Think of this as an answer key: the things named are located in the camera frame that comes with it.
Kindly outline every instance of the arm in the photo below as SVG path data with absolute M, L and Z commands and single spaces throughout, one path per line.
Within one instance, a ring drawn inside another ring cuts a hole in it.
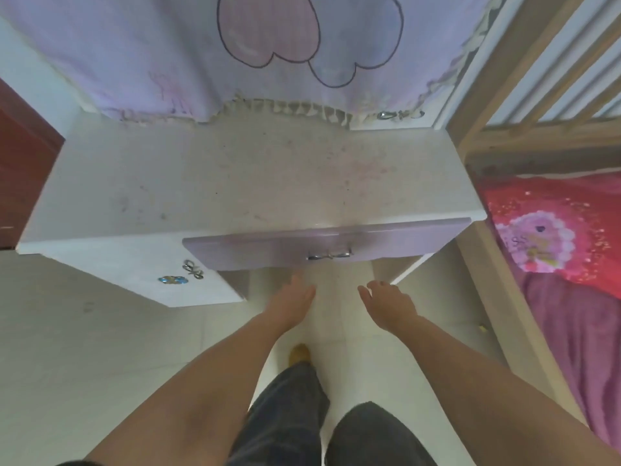
M 412 352 L 478 466 L 620 466 L 621 457 L 578 420 L 511 373 L 416 314 L 397 286 L 358 292 L 379 327 Z
M 190 362 L 88 456 L 105 466 L 223 465 L 276 340 L 315 297 L 293 276 L 262 314 Z

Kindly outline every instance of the hand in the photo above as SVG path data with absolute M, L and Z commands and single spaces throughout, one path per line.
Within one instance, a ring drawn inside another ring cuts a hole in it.
M 291 282 L 272 296 L 263 313 L 270 318 L 272 324 L 285 333 L 304 320 L 311 308 L 316 290 L 315 286 L 306 286 L 302 278 L 294 274 L 291 276 Z
M 360 298 L 373 322 L 381 329 L 394 334 L 403 321 L 417 315 L 412 298 L 397 286 L 373 281 L 367 284 L 367 288 L 372 294 L 364 286 L 358 287 Z

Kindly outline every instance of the red door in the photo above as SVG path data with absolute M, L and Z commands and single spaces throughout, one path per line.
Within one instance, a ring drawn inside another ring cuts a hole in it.
M 17 245 L 64 141 L 0 80 L 0 249 Z

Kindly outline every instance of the wooden bed frame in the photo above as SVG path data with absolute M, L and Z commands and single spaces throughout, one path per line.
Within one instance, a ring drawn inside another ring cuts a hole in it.
M 621 15 L 520 123 L 486 126 L 583 1 L 524 0 L 446 127 L 463 162 L 482 154 L 508 156 L 520 151 L 544 153 L 621 145 L 621 118 L 593 119 L 597 111 L 621 92 L 621 79 L 572 119 L 539 122 L 621 36 Z M 477 222 L 457 242 L 511 370 L 586 423 L 493 233 L 484 222 Z

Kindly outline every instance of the dark gray pants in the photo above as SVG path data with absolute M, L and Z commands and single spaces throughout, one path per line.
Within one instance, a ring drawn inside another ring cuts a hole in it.
M 269 384 L 248 412 L 227 466 L 321 466 L 319 430 L 330 407 L 315 368 L 298 363 Z M 334 429 L 326 466 L 436 466 L 414 434 L 372 402 Z

